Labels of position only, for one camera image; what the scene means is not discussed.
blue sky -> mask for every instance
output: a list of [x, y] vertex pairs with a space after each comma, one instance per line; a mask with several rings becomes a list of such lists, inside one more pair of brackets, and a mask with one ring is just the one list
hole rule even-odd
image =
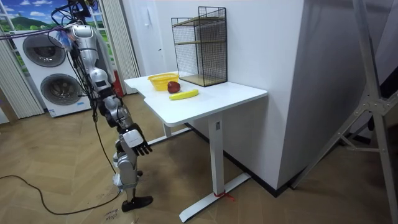
[[[1, 0], [9, 15], [16, 17], [18, 13], [30, 19], [36, 19], [45, 23], [51, 23], [51, 12], [60, 6], [67, 4], [67, 0]], [[61, 23], [62, 15], [57, 13], [54, 18]]]

washing machine door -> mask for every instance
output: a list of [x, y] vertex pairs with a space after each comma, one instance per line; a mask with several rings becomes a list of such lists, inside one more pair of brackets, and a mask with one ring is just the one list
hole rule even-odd
[[43, 67], [56, 67], [65, 60], [65, 50], [55, 38], [39, 34], [27, 37], [23, 44], [29, 60]]
[[44, 98], [56, 105], [74, 104], [83, 92], [78, 81], [66, 74], [47, 76], [40, 85], [40, 89]]

metal rack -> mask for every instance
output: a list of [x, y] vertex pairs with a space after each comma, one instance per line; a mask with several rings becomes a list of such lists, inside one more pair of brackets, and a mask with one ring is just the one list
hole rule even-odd
[[[374, 59], [372, 39], [369, 32], [368, 19], [366, 17], [366, 6], [363, 0], [353, 0], [353, 3], [355, 18], [359, 29], [359, 44], [361, 47], [361, 53], [365, 67], [366, 85], [369, 90], [369, 96], [365, 97], [365, 99], [360, 102], [359, 106], [354, 110], [351, 116], [343, 123], [333, 137], [321, 149], [315, 160], [312, 161], [297, 177], [291, 187], [295, 189], [300, 181], [302, 181], [318, 164], [318, 162], [328, 154], [328, 152], [339, 140], [343, 140], [345, 143], [347, 143], [350, 150], [378, 152], [380, 153], [384, 180], [386, 182], [392, 223], [398, 224], [397, 187], [394, 169], [392, 166], [392, 156], [394, 154], [389, 147], [386, 121], [384, 117], [388, 111], [398, 103], [398, 91], [395, 92], [389, 99], [384, 99], [380, 96], [376, 61]], [[350, 127], [366, 111], [369, 111], [373, 114], [374, 125], [377, 134], [377, 143], [379, 145], [378, 148], [357, 147], [350, 141], [351, 138], [346, 137], [346, 133], [349, 131]]]
[[198, 15], [172, 18], [180, 79], [200, 86], [227, 82], [226, 9], [200, 6]]

white table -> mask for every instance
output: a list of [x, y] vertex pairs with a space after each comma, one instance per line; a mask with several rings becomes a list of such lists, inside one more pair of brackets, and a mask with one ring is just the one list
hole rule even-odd
[[185, 209], [180, 214], [182, 222], [187, 221], [196, 213], [219, 199], [219, 197], [216, 197], [215, 195], [221, 195], [223, 192], [228, 193], [230, 190], [250, 178], [248, 174], [243, 173], [227, 184], [224, 184], [222, 111], [265, 97], [267, 96], [267, 91], [231, 82], [201, 87], [179, 80], [178, 82], [181, 84], [181, 91], [197, 89], [199, 90], [199, 94], [193, 98], [174, 101], [169, 99], [170, 93], [168, 93], [168, 91], [156, 91], [148, 80], [148, 77], [132, 78], [125, 80], [125, 82], [129, 87], [135, 88], [145, 97], [144, 102], [164, 124], [165, 136], [149, 141], [148, 144], [154, 144], [171, 136], [190, 130], [190, 128], [185, 128], [171, 133], [170, 127], [184, 124], [205, 116], [208, 117], [211, 173], [213, 177], [214, 193], [209, 194], [205, 198]]

floor cable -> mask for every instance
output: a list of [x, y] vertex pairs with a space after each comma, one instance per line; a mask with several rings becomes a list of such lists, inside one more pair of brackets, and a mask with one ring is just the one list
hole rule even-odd
[[[116, 173], [115, 169], [114, 169], [113, 166], [112, 166], [111, 161], [109, 160], [108, 156], [107, 156], [106, 153], [105, 153], [105, 149], [104, 149], [104, 146], [103, 146], [103, 144], [102, 144], [101, 136], [100, 136], [100, 133], [98, 132], [98, 127], [97, 127], [97, 123], [96, 123], [96, 122], [95, 122], [95, 129], [96, 129], [96, 132], [97, 132], [97, 135], [98, 135], [99, 143], [101, 144], [102, 150], [103, 150], [103, 152], [104, 152], [104, 155], [105, 155], [106, 159], [108, 160], [109, 165], [110, 165], [111, 168], [112, 168], [112, 171], [113, 171], [114, 173]], [[88, 211], [88, 210], [91, 210], [91, 209], [94, 209], [94, 208], [98, 208], [98, 207], [101, 207], [101, 206], [103, 206], [103, 205], [106, 205], [106, 204], [112, 202], [113, 200], [117, 199], [117, 197], [118, 197], [118, 196], [120, 195], [120, 193], [121, 193], [121, 192], [119, 191], [118, 194], [117, 194], [114, 198], [112, 198], [111, 200], [109, 200], [109, 201], [107, 201], [107, 202], [104, 202], [104, 203], [102, 203], [102, 204], [93, 206], [93, 207], [85, 208], [85, 209], [82, 209], [82, 210], [77, 210], [77, 211], [74, 211], [74, 212], [58, 213], [58, 212], [53, 212], [53, 211], [51, 211], [51, 210], [48, 208], [48, 206], [47, 206], [47, 205], [45, 204], [45, 202], [44, 202], [43, 193], [42, 193], [42, 191], [41, 191], [38, 187], [36, 187], [36, 186], [34, 186], [34, 185], [28, 183], [28, 181], [26, 181], [25, 179], [23, 179], [22, 177], [20, 177], [20, 176], [18, 176], [18, 175], [6, 175], [6, 176], [4, 176], [4, 177], [0, 177], [0, 179], [4, 179], [4, 178], [8, 178], [8, 177], [15, 177], [15, 178], [18, 178], [18, 179], [20, 179], [21, 181], [23, 181], [25, 184], [27, 184], [29, 187], [32, 187], [32, 188], [36, 189], [36, 190], [39, 192], [39, 194], [40, 194], [40, 199], [41, 199], [41, 201], [42, 201], [42, 204], [43, 204], [44, 208], [45, 208], [48, 212], [50, 212], [51, 214], [53, 214], [53, 215], [72, 215], [72, 214], [76, 214], [76, 213], [80, 213], [80, 212], [85, 212], [85, 211]]]

